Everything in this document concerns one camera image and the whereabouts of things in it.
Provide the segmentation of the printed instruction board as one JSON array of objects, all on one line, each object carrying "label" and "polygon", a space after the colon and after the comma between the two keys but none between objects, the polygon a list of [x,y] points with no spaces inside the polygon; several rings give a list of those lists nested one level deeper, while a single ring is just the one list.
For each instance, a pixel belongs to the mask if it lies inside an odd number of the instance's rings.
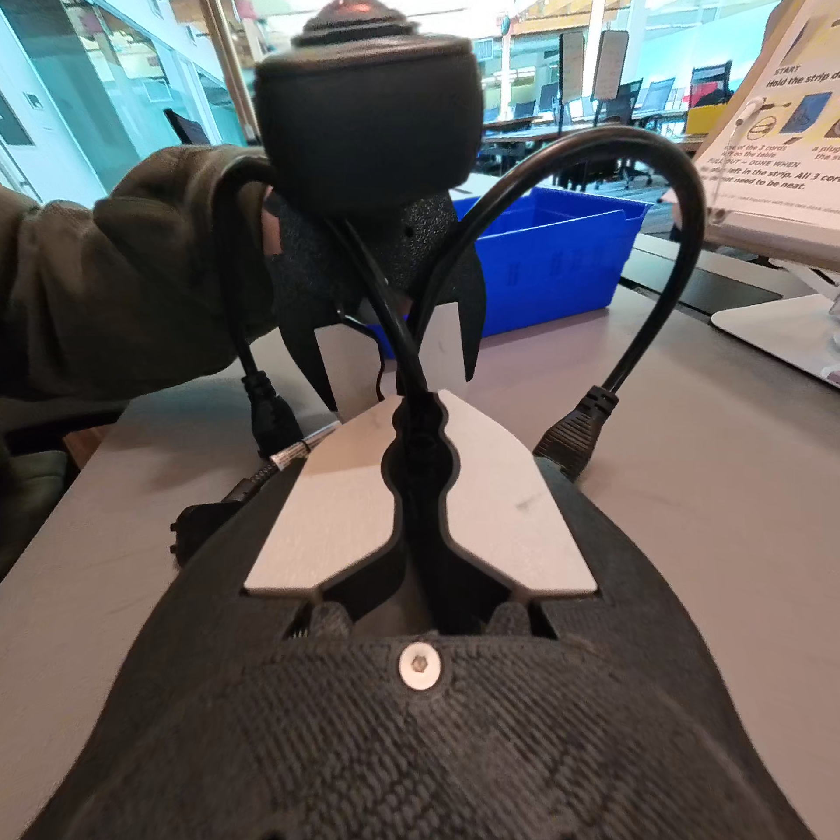
[{"label": "printed instruction board", "polygon": [[709,209],[836,232],[839,2],[782,5],[695,165]]}]

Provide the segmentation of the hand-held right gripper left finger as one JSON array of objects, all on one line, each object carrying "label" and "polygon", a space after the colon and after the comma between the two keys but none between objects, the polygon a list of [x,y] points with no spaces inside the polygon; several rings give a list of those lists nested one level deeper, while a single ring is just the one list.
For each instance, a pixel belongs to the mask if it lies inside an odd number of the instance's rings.
[{"label": "hand-held right gripper left finger", "polygon": [[382,465],[402,402],[386,398],[312,450],[245,579],[248,595],[336,602],[357,621],[397,592],[403,503]]}]

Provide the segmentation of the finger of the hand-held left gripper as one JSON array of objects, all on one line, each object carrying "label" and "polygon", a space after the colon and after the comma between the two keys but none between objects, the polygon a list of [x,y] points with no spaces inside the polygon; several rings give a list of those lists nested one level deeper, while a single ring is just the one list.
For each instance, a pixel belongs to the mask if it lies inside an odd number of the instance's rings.
[{"label": "finger of the hand-held left gripper", "polygon": [[361,322],[341,322],[315,329],[335,410],[349,422],[384,398],[384,355],[376,333]]},{"label": "finger of the hand-held left gripper", "polygon": [[449,391],[457,396],[467,395],[459,305],[456,301],[436,306],[418,356],[430,392]]}]

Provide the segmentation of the dark office desk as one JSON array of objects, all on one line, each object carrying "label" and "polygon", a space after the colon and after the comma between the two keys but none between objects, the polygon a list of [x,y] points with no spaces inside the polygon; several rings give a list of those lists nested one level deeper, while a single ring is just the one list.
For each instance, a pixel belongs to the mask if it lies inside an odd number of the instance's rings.
[{"label": "dark office desk", "polygon": [[[688,131],[688,111],[635,112],[629,119],[608,118],[562,122],[537,118],[521,118],[508,121],[488,122],[483,127],[479,152],[472,171],[483,175],[504,175],[531,154],[556,140],[577,133],[587,133],[608,125],[630,127],[658,133],[677,144],[688,156],[698,152],[707,135]],[[644,175],[647,184],[653,182],[651,167],[640,161],[622,158],[610,163],[589,164],[586,169],[579,166],[567,175],[555,175],[553,184],[562,188],[583,191],[585,186],[599,188],[603,183],[619,179],[628,189],[636,177]]]}]

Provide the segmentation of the blue plastic bin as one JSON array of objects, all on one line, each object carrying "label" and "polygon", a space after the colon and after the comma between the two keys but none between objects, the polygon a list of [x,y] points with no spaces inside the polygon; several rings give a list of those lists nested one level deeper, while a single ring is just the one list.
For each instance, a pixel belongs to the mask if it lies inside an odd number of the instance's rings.
[{"label": "blue plastic bin", "polygon": [[439,305],[458,305],[466,378],[483,338],[607,307],[651,204],[535,186],[460,258]]}]

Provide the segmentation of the person's left hand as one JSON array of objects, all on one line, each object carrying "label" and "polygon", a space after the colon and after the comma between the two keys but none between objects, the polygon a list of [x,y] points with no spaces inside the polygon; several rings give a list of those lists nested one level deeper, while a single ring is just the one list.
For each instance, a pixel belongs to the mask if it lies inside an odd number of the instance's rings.
[{"label": "person's left hand", "polygon": [[280,222],[277,216],[271,212],[270,206],[273,194],[273,188],[268,186],[261,207],[261,241],[263,254],[267,258],[282,253]]}]

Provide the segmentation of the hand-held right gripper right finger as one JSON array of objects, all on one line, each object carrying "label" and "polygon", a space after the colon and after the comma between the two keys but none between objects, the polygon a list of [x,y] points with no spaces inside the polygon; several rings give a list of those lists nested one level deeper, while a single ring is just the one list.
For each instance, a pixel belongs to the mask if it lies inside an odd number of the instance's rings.
[{"label": "hand-held right gripper right finger", "polygon": [[454,471],[442,496],[442,536],[455,556],[447,586],[469,616],[501,603],[589,596],[597,583],[526,446],[450,391],[442,437]]}]

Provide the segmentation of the black and red office chair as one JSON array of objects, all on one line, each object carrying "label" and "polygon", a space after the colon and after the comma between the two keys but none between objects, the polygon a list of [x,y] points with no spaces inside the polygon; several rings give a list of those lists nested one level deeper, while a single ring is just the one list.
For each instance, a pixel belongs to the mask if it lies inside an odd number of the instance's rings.
[{"label": "black and red office chair", "polygon": [[689,109],[698,107],[701,99],[715,91],[727,92],[731,68],[731,60],[718,65],[693,68],[688,87]]}]

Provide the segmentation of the whiteboard on stand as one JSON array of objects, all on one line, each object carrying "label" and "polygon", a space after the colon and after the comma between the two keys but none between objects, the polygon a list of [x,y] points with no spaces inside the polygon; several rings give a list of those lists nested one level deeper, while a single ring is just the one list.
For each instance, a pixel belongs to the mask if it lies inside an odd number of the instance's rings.
[{"label": "whiteboard on stand", "polygon": [[617,97],[628,43],[629,32],[626,30],[606,29],[601,32],[591,92],[593,100],[611,101]]},{"label": "whiteboard on stand", "polygon": [[583,92],[585,34],[564,30],[560,34],[560,101],[563,105],[579,99]]}]

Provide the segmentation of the yellow bin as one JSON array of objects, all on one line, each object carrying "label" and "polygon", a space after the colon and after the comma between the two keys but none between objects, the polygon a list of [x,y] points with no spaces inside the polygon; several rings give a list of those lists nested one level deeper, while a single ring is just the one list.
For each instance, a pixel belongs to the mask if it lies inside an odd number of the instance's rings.
[{"label": "yellow bin", "polygon": [[728,107],[727,103],[708,104],[690,108],[686,115],[685,134],[706,136],[716,126]]}]

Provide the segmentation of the person's left forearm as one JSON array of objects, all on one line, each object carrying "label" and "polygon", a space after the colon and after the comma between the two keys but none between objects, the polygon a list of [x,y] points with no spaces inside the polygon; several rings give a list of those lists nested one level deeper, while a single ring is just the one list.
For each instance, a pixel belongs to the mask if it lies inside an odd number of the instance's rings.
[{"label": "person's left forearm", "polygon": [[2,186],[2,398],[131,400],[231,365],[210,204],[257,153],[160,150],[93,208]]}]

